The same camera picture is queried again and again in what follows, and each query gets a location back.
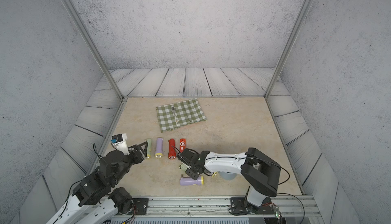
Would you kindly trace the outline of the green flashlight top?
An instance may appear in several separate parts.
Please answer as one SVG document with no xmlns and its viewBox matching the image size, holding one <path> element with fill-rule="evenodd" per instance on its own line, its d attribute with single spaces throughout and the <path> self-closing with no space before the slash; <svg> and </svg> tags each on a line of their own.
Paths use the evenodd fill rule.
<svg viewBox="0 0 391 224">
<path fill-rule="evenodd" d="M 146 142 L 148 143 L 147 145 L 147 156 L 146 158 L 149 159 L 151 158 L 151 146 L 152 146 L 152 140 L 150 138 L 146 139 Z"/>
</svg>

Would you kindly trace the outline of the green flashlight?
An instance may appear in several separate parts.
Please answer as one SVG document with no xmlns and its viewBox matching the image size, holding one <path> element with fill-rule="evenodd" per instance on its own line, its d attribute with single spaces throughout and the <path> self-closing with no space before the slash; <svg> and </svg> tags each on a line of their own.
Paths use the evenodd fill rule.
<svg viewBox="0 0 391 224">
<path fill-rule="evenodd" d="M 181 172 L 183 172 L 184 174 L 185 174 L 185 172 L 187 171 L 187 169 L 188 169 L 188 166 L 187 166 L 187 165 L 185 165 L 185 164 L 180 164 L 180 165 L 179 165 L 179 170 L 180 170 Z"/>
<path fill-rule="evenodd" d="M 149 159 L 151 158 L 151 146 L 152 146 L 152 140 L 150 138 L 146 139 L 146 142 L 148 143 L 147 145 L 147 156 L 146 158 Z"/>
</svg>

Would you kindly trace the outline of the red flashlight with logo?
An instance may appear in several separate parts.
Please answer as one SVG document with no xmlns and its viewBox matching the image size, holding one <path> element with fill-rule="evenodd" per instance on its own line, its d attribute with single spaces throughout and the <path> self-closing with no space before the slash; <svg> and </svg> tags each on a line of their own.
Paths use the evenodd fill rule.
<svg viewBox="0 0 391 224">
<path fill-rule="evenodd" d="M 180 147 L 179 152 L 182 153 L 184 151 L 184 149 L 186 148 L 186 139 L 185 138 L 180 139 L 179 147 Z"/>
</svg>

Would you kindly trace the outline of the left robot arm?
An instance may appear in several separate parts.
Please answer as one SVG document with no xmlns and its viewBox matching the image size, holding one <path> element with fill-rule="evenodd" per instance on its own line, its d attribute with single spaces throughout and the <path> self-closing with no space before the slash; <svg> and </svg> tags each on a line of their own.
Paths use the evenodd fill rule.
<svg viewBox="0 0 391 224">
<path fill-rule="evenodd" d="M 126 147 L 127 154 L 114 150 L 100 158 L 99 166 L 73 183 L 68 197 L 49 224 L 102 224 L 117 214 L 130 214 L 124 224 L 132 224 L 136 204 L 124 187 L 116 187 L 135 164 L 147 158 L 148 143 Z"/>
</svg>

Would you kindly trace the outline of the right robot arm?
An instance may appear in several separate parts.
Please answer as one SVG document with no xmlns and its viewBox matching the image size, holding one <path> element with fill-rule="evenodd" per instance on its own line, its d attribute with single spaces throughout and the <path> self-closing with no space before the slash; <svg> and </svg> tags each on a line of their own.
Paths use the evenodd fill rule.
<svg viewBox="0 0 391 224">
<path fill-rule="evenodd" d="M 278 220 L 282 219 L 278 206 L 271 199 L 278 195 L 281 171 L 286 169 L 258 149 L 248 148 L 239 154 L 173 149 L 187 166 L 185 173 L 194 180 L 217 172 L 241 175 L 250 184 L 244 199 L 231 198 L 231 215 L 273 214 Z"/>
</svg>

